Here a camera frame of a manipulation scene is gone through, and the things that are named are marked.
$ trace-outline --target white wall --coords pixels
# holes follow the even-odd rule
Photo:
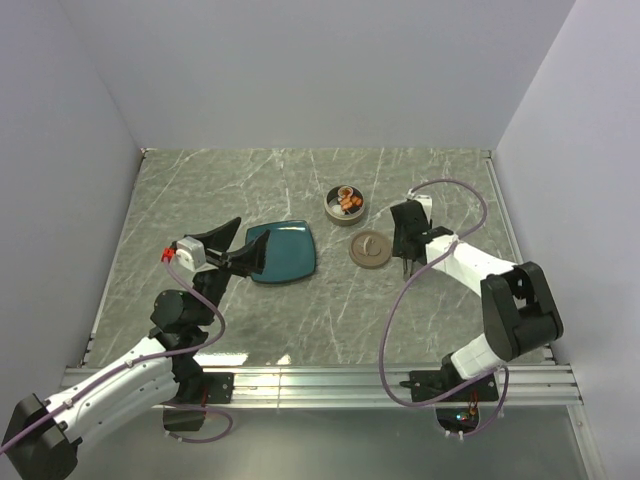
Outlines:
[[[612,479],[638,478],[640,3],[578,0],[497,149]]]
[[[0,4],[0,64],[4,436],[84,352],[140,151],[58,3]],[[0,478],[17,478],[6,457]]]
[[[493,148],[573,0],[61,0],[139,145]]]

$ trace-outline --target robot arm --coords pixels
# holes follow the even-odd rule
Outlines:
[[[215,306],[232,275],[261,273],[265,265],[269,232],[227,252],[239,226],[236,218],[211,232],[186,236],[165,250],[192,271],[206,264],[217,267],[199,271],[193,279],[193,289]],[[156,327],[148,337],[89,379],[44,401],[30,395],[16,405],[3,445],[59,412],[7,450],[23,479],[62,480],[71,474],[78,456],[149,408],[169,400],[199,403],[207,384],[193,357],[208,336],[199,326],[211,325],[213,312],[190,292],[166,290],[158,295],[151,320]],[[176,354],[183,349],[192,351]],[[87,387],[91,391],[76,398]]]
[[[447,389],[562,336],[562,321],[538,265],[516,265],[460,241],[451,230],[434,228],[430,212],[431,199],[426,195],[412,195],[391,208],[393,255],[403,259],[405,273],[413,273],[415,262],[426,264],[457,242],[453,253],[434,269],[482,300],[484,333],[443,359],[441,374]]]

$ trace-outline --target teal plate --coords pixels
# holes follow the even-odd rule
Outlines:
[[[263,272],[251,274],[256,283],[288,283],[316,271],[316,247],[309,224],[303,220],[267,223],[247,230],[245,243],[269,230],[267,259]]]

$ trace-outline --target purple cable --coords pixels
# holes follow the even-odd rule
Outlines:
[[[227,327],[226,322],[224,320],[224,316],[222,315],[220,310],[218,310],[218,308],[213,303],[211,303],[209,300],[207,300],[204,296],[202,296],[200,293],[195,291],[191,285],[189,285],[186,281],[184,281],[182,279],[182,277],[180,277],[180,275],[178,275],[173,270],[173,268],[171,268],[171,265],[169,264],[169,262],[170,262],[170,260],[168,258],[165,258],[163,260],[164,266],[167,269],[167,272],[169,273],[171,278],[173,278],[176,282],[178,282],[178,284],[180,284],[180,286],[182,286],[184,289],[186,289],[191,295],[193,295],[195,298],[200,300],[207,308],[209,308],[218,317],[218,319],[220,321],[220,331],[212,339],[202,343],[201,345],[196,345],[195,347],[189,347],[189,348],[182,348],[180,350],[173,350],[173,351],[170,351],[170,352],[154,353],[154,354],[151,354],[151,355],[145,355],[143,357],[138,357],[138,358],[132,359],[132,364],[133,365],[137,365],[139,363],[146,362],[146,361],[149,361],[149,360],[155,360],[157,358],[163,358],[163,357],[169,358],[169,357],[175,357],[176,355],[185,355],[185,354],[195,353],[198,350],[200,350],[202,348],[209,347],[209,346],[213,345],[215,342],[217,342],[218,340],[220,340],[222,335],[224,335],[224,331],[225,331],[225,329]],[[125,370],[127,370],[129,368],[131,368],[131,367],[129,367],[126,363],[123,363],[122,365],[117,366],[113,370],[109,370],[107,373],[105,373],[101,377],[95,379],[93,382],[91,382],[89,385],[87,385],[85,388],[83,388],[78,393],[76,393],[73,397],[71,397],[71,400],[72,400],[73,404],[76,404],[78,401],[82,400],[85,396],[87,396],[89,393],[91,393],[98,386],[102,385],[104,382],[106,382],[108,379],[110,379],[114,375],[117,375],[120,372],[123,372],[123,371],[125,371]],[[184,408],[184,407],[185,407],[185,405],[180,405],[179,407],[177,406],[176,408]],[[29,425],[24,430],[22,430],[15,437],[13,437],[7,443],[2,445],[2,447],[0,447],[0,456],[6,454],[20,440],[22,440],[27,435],[29,435],[31,432],[33,432],[36,428],[40,427],[44,423],[46,423],[49,420],[53,419],[56,415],[59,415],[60,413],[62,413],[66,408],[67,408],[66,405],[61,405],[60,407],[52,410],[51,412],[46,414],[44,417],[40,418],[39,420],[37,420],[36,422],[32,423],[31,425]],[[223,436],[225,436],[226,434],[229,433],[229,431],[231,430],[231,427],[233,425],[233,420],[231,419],[230,415],[228,415],[227,413],[224,413],[224,412],[222,412],[220,410],[216,410],[216,413],[220,413],[221,415],[225,416],[230,422],[229,423],[229,427],[227,427],[227,429],[224,432],[222,432],[220,435],[214,437],[215,440],[219,440],[220,438],[222,438]]]
[[[194,412],[215,413],[215,414],[218,414],[218,415],[222,415],[224,418],[226,418],[228,420],[227,428],[225,428],[222,433],[219,433],[218,435],[216,435],[214,437],[210,437],[210,438],[203,438],[203,439],[186,438],[186,437],[182,437],[182,436],[180,436],[180,435],[178,435],[176,433],[173,433],[173,432],[166,432],[166,433],[169,434],[169,436],[171,438],[175,438],[179,442],[197,443],[197,444],[215,442],[216,440],[220,440],[221,438],[226,437],[229,434],[229,432],[231,431],[231,429],[233,428],[233,418],[231,417],[231,415],[229,415],[224,410],[220,410],[219,408],[211,408],[211,407],[197,406],[197,405],[182,405],[182,404],[179,404],[179,403],[163,403],[163,405],[166,405],[167,407],[177,408],[177,409],[180,409],[180,410],[191,410],[191,411],[194,411]]]
[[[480,229],[484,225],[484,223],[487,220],[487,215],[489,213],[489,208],[487,206],[487,202],[484,200],[484,198],[482,198],[482,195],[480,194],[480,192],[478,192],[475,188],[473,188],[471,185],[469,185],[466,182],[462,182],[460,180],[454,180],[454,179],[450,179],[450,178],[440,178],[440,179],[437,179],[437,180],[430,180],[428,182],[421,183],[420,185],[417,185],[416,187],[413,187],[411,190],[409,190],[409,192],[410,193],[415,193],[420,188],[426,187],[428,185],[434,185],[436,183],[453,183],[453,184],[456,184],[456,185],[460,185],[461,187],[464,187],[468,191],[470,191],[478,199],[478,201],[480,202],[480,206],[482,207],[482,218],[480,219],[480,221],[476,225],[474,225],[470,229],[465,230],[464,232],[462,232],[459,235],[460,239],[463,239],[463,238],[471,235],[473,232],[477,231],[478,229]],[[458,246],[458,242],[457,241],[453,242],[451,244],[451,247],[449,247],[449,249],[446,252],[444,252],[438,258],[428,262],[425,266],[420,268],[414,275],[412,275],[411,278],[409,278],[407,283],[405,283],[405,285],[402,287],[402,290],[398,294],[398,297],[396,298],[395,302],[393,303],[393,306],[391,307],[391,311],[389,312],[389,316],[387,317],[387,321],[386,321],[386,323],[384,325],[384,330],[383,330],[383,333],[382,333],[382,339],[380,340],[380,348],[378,350],[378,372],[380,374],[380,381],[382,382],[382,388],[384,388],[384,391],[389,396],[389,398],[391,400],[393,400],[394,402],[396,402],[399,405],[402,405],[404,407],[416,408],[416,407],[426,407],[426,406],[429,406],[429,405],[433,405],[434,403],[438,403],[438,402],[441,402],[442,400],[445,400],[445,399],[449,398],[454,393],[457,393],[460,390],[463,390],[464,388],[468,387],[469,385],[472,385],[473,383],[477,382],[481,378],[487,377],[487,376],[492,375],[493,373],[495,373],[495,370],[491,370],[489,372],[484,372],[484,373],[482,373],[482,374],[480,374],[480,375],[478,375],[478,376],[476,376],[474,378],[466,380],[465,382],[461,383],[460,385],[456,386],[455,388],[452,388],[448,392],[442,393],[442,394],[438,395],[437,397],[431,398],[429,400],[425,400],[423,402],[408,402],[408,401],[403,400],[403,399],[399,398],[398,396],[396,396],[391,391],[391,386],[389,385],[389,382],[387,381],[387,377],[385,375],[385,371],[384,371],[384,352],[385,352],[385,349],[387,347],[387,340],[389,338],[389,332],[391,330],[391,323],[393,322],[393,317],[394,317],[394,315],[396,313],[396,310],[398,309],[398,306],[400,305],[400,302],[402,301],[402,298],[404,297],[405,293],[407,293],[407,291],[409,290],[409,287],[411,287],[411,285],[413,285],[413,282],[415,282],[419,277],[421,277],[427,270],[430,270],[435,265],[437,265],[439,262],[441,262],[442,260],[447,258],[449,255],[453,254],[453,252],[455,251],[457,246]],[[505,371],[505,377],[504,377],[505,381],[504,381],[504,386],[503,386],[503,389],[502,389],[502,396],[500,398],[500,401],[498,402],[498,405],[497,405],[495,411],[493,412],[491,417],[489,417],[489,419],[485,423],[482,424],[482,426],[478,427],[476,430],[474,430],[474,432],[466,434],[467,436],[475,434],[475,433],[478,433],[478,432],[481,432],[487,426],[489,426],[497,418],[497,416],[498,416],[498,414],[500,412],[500,409],[504,405],[504,402],[505,402],[505,400],[507,398],[507,388],[509,386],[509,370],[507,369],[506,366],[503,366],[502,368]]]

